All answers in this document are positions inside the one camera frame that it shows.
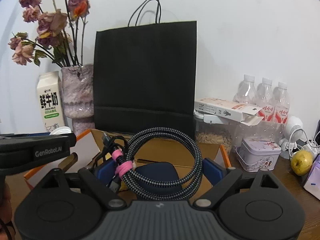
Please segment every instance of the white bottle cap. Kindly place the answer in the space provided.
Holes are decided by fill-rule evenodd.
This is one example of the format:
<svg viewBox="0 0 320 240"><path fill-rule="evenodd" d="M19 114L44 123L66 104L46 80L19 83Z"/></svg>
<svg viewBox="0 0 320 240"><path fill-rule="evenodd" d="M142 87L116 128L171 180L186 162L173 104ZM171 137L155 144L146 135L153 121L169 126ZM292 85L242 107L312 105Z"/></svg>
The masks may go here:
<svg viewBox="0 0 320 240"><path fill-rule="evenodd" d="M278 87L283 88L283 89L287 89L288 85L286 83L279 82Z"/></svg>
<svg viewBox="0 0 320 240"><path fill-rule="evenodd" d="M254 82L254 76L246 75L243 76L244 81Z"/></svg>
<svg viewBox="0 0 320 240"><path fill-rule="evenodd" d="M58 127L57 129L53 130L50 135L54 134L65 134L65 133L71 133L71 129L67 126Z"/></svg>
<svg viewBox="0 0 320 240"><path fill-rule="evenodd" d="M268 78L262 78L262 83L267 85L272 85L272 80Z"/></svg>

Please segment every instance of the milk carton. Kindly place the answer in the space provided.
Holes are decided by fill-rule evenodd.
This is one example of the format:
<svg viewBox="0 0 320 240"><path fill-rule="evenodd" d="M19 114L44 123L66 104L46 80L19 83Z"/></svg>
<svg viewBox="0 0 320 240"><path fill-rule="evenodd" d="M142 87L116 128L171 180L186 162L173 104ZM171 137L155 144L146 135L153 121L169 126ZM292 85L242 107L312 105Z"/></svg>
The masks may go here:
<svg viewBox="0 0 320 240"><path fill-rule="evenodd" d="M65 126L60 91L61 80L58 71L40 75L37 93L42 121L47 132Z"/></svg>

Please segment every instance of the orange petal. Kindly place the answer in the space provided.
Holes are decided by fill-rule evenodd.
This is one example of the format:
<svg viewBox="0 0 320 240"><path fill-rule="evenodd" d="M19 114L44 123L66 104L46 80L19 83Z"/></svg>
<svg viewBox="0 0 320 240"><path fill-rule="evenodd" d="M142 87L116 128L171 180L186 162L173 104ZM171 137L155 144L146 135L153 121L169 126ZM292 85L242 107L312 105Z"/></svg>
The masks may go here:
<svg viewBox="0 0 320 240"><path fill-rule="evenodd" d="M43 39L43 38L47 38L51 35L51 32L46 32L46 33L43 33L39 36L39 38Z"/></svg>
<svg viewBox="0 0 320 240"><path fill-rule="evenodd" d="M74 18L82 15L88 8L88 4L86 0L83 0L79 3L79 5L73 10Z"/></svg>

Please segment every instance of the vase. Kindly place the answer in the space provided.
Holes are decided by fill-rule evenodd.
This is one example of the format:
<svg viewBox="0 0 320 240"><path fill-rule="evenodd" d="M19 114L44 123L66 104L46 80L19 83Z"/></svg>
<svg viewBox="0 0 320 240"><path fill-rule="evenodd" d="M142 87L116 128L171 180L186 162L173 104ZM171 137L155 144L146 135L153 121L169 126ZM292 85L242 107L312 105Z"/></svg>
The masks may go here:
<svg viewBox="0 0 320 240"><path fill-rule="evenodd" d="M76 136L94 128L93 121L93 64L63 67L63 112L72 119Z"/></svg>

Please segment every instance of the pink velcro strap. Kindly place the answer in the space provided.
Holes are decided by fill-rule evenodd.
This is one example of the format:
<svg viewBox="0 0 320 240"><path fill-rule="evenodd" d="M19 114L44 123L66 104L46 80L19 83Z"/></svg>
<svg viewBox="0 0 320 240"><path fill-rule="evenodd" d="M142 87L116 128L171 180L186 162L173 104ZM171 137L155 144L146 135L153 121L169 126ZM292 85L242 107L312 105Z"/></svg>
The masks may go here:
<svg viewBox="0 0 320 240"><path fill-rule="evenodd" d="M112 153L112 159L113 159L114 161L116 161L116 159L117 159L119 156L121 156L121 155L123 155L123 154L122 154L122 151L120 151L119 149L117 149L117 150L115 150L115 151Z"/></svg>
<svg viewBox="0 0 320 240"><path fill-rule="evenodd" d="M122 176L129 170L132 169L132 161L126 161L116 168L116 174L122 179Z"/></svg>

